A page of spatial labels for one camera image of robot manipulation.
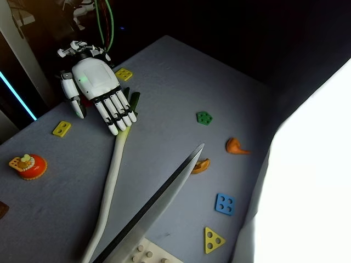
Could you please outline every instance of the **table surface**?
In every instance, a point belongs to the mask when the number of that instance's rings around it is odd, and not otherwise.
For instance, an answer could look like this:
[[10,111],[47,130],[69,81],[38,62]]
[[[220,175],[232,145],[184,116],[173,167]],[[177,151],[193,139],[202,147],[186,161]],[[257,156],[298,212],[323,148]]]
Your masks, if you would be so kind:
[[[124,148],[110,216],[95,258],[200,143],[211,166],[192,175],[146,238],[184,262],[228,262],[261,162],[226,153],[234,136],[257,147],[266,87],[233,68],[164,36],[118,66],[133,72],[123,87],[141,92],[138,121]],[[209,126],[197,123],[207,111]],[[60,121],[71,129],[51,134]],[[96,109],[81,120],[62,103],[0,146],[0,262],[79,262],[93,233],[115,138]],[[20,179],[7,164],[35,153],[48,161],[39,179]],[[214,210],[217,193],[236,200],[235,214]],[[227,242],[204,253],[203,229]]]

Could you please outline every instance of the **brown object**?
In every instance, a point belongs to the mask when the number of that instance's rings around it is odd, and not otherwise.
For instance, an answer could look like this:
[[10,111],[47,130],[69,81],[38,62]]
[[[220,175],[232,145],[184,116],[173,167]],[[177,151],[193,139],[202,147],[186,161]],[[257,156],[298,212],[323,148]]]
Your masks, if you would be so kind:
[[7,213],[9,206],[0,201],[0,219]]
[[196,166],[193,168],[191,173],[198,174],[202,171],[205,171],[210,166],[210,163],[211,163],[210,159],[196,162]]
[[225,149],[227,152],[235,155],[249,155],[251,153],[250,151],[242,150],[240,146],[240,142],[237,138],[230,138],[225,146]]

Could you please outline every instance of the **blue light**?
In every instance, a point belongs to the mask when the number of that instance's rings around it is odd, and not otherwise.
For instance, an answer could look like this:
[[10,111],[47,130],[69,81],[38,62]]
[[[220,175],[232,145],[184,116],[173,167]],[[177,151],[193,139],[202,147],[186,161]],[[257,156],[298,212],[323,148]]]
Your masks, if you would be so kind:
[[21,97],[17,94],[16,90],[14,90],[14,88],[11,86],[11,84],[7,81],[7,79],[5,78],[5,76],[3,75],[3,73],[0,71],[0,78],[5,82],[6,86],[11,90],[11,92],[13,93],[13,95],[15,95],[15,97],[18,99],[18,101],[22,104],[23,108],[26,109],[26,111],[28,112],[28,114],[33,118],[34,121],[37,120],[37,118],[34,116],[34,114],[31,112],[31,110],[27,107],[27,105],[23,102],[23,100],[21,99]]

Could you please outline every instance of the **red wire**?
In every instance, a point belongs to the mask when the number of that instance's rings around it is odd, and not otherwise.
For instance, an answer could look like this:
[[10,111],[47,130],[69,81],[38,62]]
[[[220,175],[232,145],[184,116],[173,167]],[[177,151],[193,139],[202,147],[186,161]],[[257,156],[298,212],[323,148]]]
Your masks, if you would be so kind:
[[105,17],[105,20],[106,20],[106,27],[107,27],[107,40],[106,40],[106,47],[109,46],[109,43],[110,43],[110,29],[109,29],[109,21],[107,19],[107,15],[106,15],[106,9],[105,9],[105,5],[103,2],[101,2],[101,6],[103,8],[103,12],[104,12],[104,17]]

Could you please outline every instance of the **robotic hand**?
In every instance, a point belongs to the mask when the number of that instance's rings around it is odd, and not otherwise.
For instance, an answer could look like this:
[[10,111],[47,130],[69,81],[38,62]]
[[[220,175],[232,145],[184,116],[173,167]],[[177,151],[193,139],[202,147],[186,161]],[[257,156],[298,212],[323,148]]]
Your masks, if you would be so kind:
[[110,61],[103,49],[88,46],[83,41],[73,41],[70,48],[59,49],[58,54],[62,58],[66,55],[78,58],[72,72],[61,74],[61,85],[79,118],[85,118],[86,110],[80,102],[76,84],[81,93],[95,104],[112,134],[118,134],[116,126],[124,131],[126,126],[131,126],[132,122],[137,121],[112,69],[102,60],[94,58],[95,55],[101,54]]

